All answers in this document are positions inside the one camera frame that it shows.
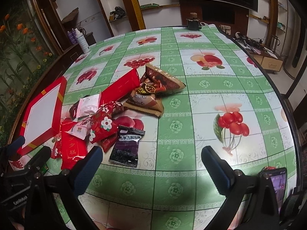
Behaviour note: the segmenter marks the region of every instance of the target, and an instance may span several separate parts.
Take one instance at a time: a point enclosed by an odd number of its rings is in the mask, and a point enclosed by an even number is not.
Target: white flower print
[[[90,132],[90,141],[92,142],[93,139],[94,139],[95,137],[96,137],[95,131],[93,131],[93,130],[91,129],[91,132]]]
[[[112,119],[109,119],[108,117],[104,117],[104,120],[101,121],[101,128],[109,131],[110,129],[112,129]]]
[[[103,107],[102,111],[105,112],[105,113],[108,113],[109,109],[107,107]]]

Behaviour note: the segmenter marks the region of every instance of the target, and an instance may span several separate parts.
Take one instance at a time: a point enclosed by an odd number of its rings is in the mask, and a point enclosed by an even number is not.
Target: white candy wrapper
[[[79,100],[76,118],[94,115],[98,111],[100,94],[81,98]]]
[[[90,134],[90,130],[91,130],[91,118],[87,117],[82,121],[76,123],[69,131],[66,131],[66,133],[84,140],[85,137],[88,134]]]

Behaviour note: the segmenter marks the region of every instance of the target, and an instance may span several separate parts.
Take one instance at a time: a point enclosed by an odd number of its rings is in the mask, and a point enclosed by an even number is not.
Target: black snack package
[[[111,152],[109,162],[136,168],[138,165],[139,141],[145,131],[118,126],[118,140]]]

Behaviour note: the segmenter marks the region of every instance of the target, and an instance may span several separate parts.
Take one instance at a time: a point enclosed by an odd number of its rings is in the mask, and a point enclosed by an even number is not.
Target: phone screen
[[[280,212],[280,208],[282,206],[285,190],[286,190],[286,181],[287,181],[287,172],[283,171],[275,171],[271,170],[269,173],[271,177],[271,181],[273,183],[273,187],[275,190],[275,195],[277,199],[278,212]]]

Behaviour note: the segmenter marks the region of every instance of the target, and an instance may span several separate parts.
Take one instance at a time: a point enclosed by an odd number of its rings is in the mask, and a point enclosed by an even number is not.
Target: kettle
[[[280,45],[280,40],[278,39],[278,37],[276,35],[272,35],[270,49],[275,53],[276,48],[279,45]]]

